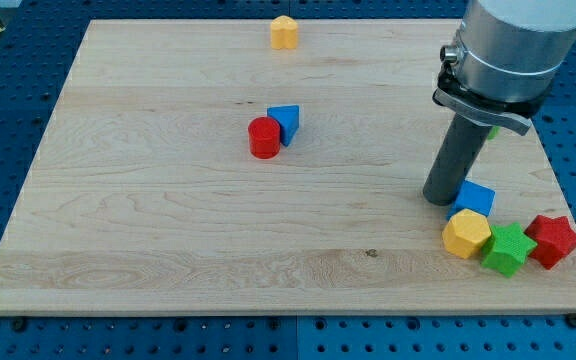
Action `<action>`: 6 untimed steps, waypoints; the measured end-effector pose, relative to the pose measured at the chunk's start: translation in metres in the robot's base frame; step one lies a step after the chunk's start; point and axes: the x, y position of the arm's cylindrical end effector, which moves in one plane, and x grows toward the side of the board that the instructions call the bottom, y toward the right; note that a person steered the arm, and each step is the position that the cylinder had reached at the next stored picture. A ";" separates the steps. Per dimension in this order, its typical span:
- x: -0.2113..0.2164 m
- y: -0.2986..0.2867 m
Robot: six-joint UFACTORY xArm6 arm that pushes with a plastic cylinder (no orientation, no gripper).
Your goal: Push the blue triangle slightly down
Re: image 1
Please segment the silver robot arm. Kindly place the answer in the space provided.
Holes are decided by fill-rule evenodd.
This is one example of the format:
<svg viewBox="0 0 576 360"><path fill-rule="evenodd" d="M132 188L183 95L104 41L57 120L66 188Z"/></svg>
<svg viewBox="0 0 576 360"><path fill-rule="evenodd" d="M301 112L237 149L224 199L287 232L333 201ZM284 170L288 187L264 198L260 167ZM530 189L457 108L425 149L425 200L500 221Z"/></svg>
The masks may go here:
<svg viewBox="0 0 576 360"><path fill-rule="evenodd" d="M576 40L576 0L470 0L440 50L433 101L453 111L423 187L445 206L457 197L492 128L525 135Z"/></svg>

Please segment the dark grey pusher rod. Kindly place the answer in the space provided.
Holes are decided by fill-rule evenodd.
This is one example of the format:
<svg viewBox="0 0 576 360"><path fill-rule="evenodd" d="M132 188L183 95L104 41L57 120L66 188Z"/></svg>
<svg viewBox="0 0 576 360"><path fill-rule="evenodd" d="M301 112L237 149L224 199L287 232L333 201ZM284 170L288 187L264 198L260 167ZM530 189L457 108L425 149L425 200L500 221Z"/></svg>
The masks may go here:
<svg viewBox="0 0 576 360"><path fill-rule="evenodd" d="M491 129L454 115L423 187L427 201L439 206L455 201Z"/></svg>

